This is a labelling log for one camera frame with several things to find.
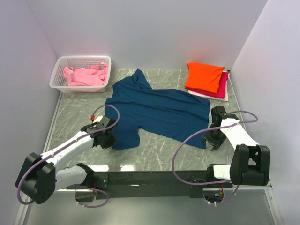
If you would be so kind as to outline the navy blue t shirt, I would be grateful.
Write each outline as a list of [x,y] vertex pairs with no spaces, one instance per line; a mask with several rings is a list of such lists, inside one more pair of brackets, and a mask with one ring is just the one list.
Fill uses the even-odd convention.
[[208,99],[176,89],[153,89],[139,69],[117,81],[105,103],[106,116],[118,120],[112,130],[116,150],[139,146],[141,128],[182,142],[209,126]]

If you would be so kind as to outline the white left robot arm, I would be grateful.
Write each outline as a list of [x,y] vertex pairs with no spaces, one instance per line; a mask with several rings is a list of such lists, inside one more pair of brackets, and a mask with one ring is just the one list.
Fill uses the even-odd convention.
[[94,171],[79,163],[71,168],[64,165],[86,150],[101,146],[103,149],[114,145],[111,130],[118,120],[100,116],[63,144],[43,154],[29,154],[21,167],[15,186],[17,200],[23,205],[42,204],[51,195],[63,188],[75,186],[97,192]]

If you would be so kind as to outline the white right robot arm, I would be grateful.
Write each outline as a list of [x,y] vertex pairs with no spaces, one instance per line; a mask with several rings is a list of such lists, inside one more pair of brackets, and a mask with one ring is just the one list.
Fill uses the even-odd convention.
[[269,182],[270,150],[246,132],[235,113],[227,113],[223,106],[211,109],[212,124],[204,133],[202,142],[217,150],[228,139],[234,155],[229,165],[211,164],[206,183],[216,187],[226,180],[234,185],[266,186]]

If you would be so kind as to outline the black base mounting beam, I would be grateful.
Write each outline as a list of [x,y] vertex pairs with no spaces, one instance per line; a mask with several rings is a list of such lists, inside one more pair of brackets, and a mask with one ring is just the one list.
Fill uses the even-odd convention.
[[132,172],[95,172],[89,188],[97,188],[109,194],[110,198],[125,197],[173,197],[189,196],[203,198],[205,188],[231,188],[231,183],[206,184],[216,181],[212,172],[206,170],[177,171],[185,181],[196,183],[188,185],[179,181],[171,171],[132,171]]

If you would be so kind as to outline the folded orange t shirt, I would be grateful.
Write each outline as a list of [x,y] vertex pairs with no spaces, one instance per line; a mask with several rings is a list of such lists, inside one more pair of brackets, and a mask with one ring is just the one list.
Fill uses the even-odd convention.
[[204,90],[211,93],[218,92],[224,67],[200,62],[189,62],[187,68],[188,77],[185,88]]

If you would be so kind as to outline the pink t shirt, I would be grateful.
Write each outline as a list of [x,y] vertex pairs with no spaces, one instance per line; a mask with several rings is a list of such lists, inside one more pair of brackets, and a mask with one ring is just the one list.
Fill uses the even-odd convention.
[[68,86],[103,86],[107,80],[108,68],[108,64],[104,62],[88,68],[65,67],[63,76]]

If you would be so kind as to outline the white perforated plastic basket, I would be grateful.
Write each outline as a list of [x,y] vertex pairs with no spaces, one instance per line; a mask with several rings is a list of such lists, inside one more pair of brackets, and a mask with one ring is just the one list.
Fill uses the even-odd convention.
[[[102,62],[108,64],[107,79],[102,86],[69,86],[63,76],[63,70],[69,66],[74,69],[87,68],[91,65],[100,65],[103,68]],[[73,55],[62,56],[58,58],[49,85],[51,88],[58,89],[63,93],[103,93],[108,85],[112,68],[112,60],[109,56],[102,55]]]

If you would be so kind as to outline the aluminium extrusion rail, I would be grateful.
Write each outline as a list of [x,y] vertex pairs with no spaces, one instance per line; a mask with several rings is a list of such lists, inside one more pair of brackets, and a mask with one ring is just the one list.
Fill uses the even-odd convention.
[[113,198],[89,209],[74,191],[60,190],[43,204],[20,206],[16,225],[281,225],[271,186],[225,190],[220,205],[188,197]]

